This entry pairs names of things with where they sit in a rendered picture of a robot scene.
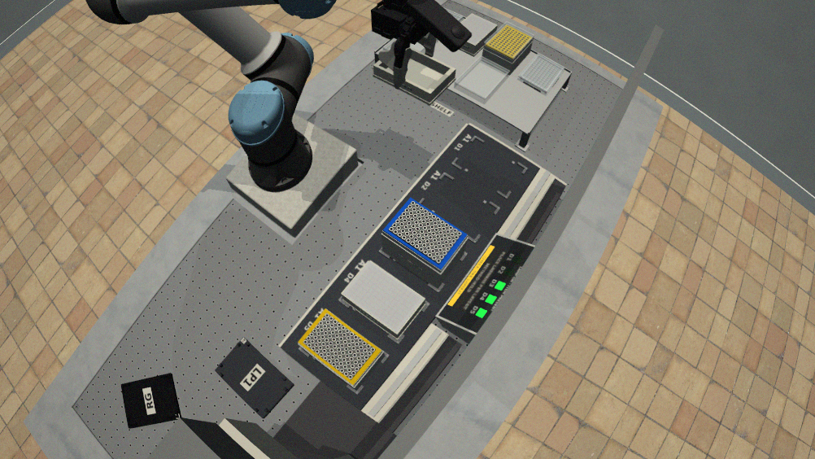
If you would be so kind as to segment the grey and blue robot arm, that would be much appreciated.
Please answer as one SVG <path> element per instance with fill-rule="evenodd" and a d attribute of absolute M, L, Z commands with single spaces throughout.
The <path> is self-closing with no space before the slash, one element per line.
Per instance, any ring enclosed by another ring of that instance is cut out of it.
<path fill-rule="evenodd" d="M 112 24 L 137 24 L 149 15 L 178 12 L 241 63 L 241 73 L 251 83 L 233 97 L 229 124 L 248 156 L 253 181 L 269 192 L 298 185 L 312 166 L 311 146 L 292 117 L 314 54 L 302 37 L 269 33 L 241 7 L 280 4 L 289 15 L 315 19 L 336 1 L 86 0 L 97 17 Z M 435 0 L 407 0 L 402 9 L 451 52 L 472 36 Z"/>

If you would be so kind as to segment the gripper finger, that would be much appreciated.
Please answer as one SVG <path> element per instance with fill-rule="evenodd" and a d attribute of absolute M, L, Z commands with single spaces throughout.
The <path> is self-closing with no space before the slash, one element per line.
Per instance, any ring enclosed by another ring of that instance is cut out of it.
<path fill-rule="evenodd" d="M 418 43 L 425 48 L 425 55 L 433 57 L 436 37 L 434 37 L 431 33 L 427 33 L 426 36 L 422 37 L 418 41 Z"/>
<path fill-rule="evenodd" d="M 396 89 L 406 81 L 408 61 L 412 56 L 408 34 L 407 32 L 400 34 L 400 37 L 392 43 L 390 50 L 381 50 L 378 54 L 380 61 L 394 71 L 394 87 Z"/>

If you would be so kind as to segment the grey flat shelf table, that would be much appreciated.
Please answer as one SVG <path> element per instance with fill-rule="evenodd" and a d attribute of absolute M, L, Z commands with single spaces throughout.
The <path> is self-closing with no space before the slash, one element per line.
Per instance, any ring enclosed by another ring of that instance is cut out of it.
<path fill-rule="evenodd" d="M 461 50 L 451 52 L 440 41 L 438 41 L 434 47 L 433 58 L 455 68 L 455 78 L 457 79 L 460 74 L 462 74 L 478 57 L 480 57 L 480 55 L 482 55 L 482 52 L 483 48 L 474 57 Z M 561 88 L 565 89 L 567 87 L 572 74 L 572 72 L 566 68 L 547 96 L 539 93 L 537 90 L 534 90 L 521 81 L 518 81 L 518 75 L 524 70 L 527 64 L 537 53 L 538 52 L 531 49 L 530 53 L 512 72 L 509 78 L 498 88 L 498 90 L 492 95 L 485 105 L 454 89 L 454 82 L 447 88 L 447 90 L 458 94 L 460 97 L 467 99 L 471 103 L 476 104 L 482 109 L 519 129 L 522 132 L 519 146 L 525 148 L 529 141 L 531 131 L 541 119 L 544 112 L 548 109 L 556 95 L 560 92 Z"/>

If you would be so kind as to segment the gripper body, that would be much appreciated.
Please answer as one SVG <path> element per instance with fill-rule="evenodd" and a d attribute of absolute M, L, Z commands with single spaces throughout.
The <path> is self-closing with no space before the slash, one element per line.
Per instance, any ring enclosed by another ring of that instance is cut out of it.
<path fill-rule="evenodd" d="M 372 32 L 397 39 L 402 33 L 408 34 L 409 43 L 416 44 L 429 32 L 414 20 L 402 6 L 407 0 L 382 0 L 371 10 Z M 382 6 L 381 6 L 382 5 Z M 379 7 L 379 8 L 378 8 Z M 404 32 L 405 31 L 405 32 Z"/>

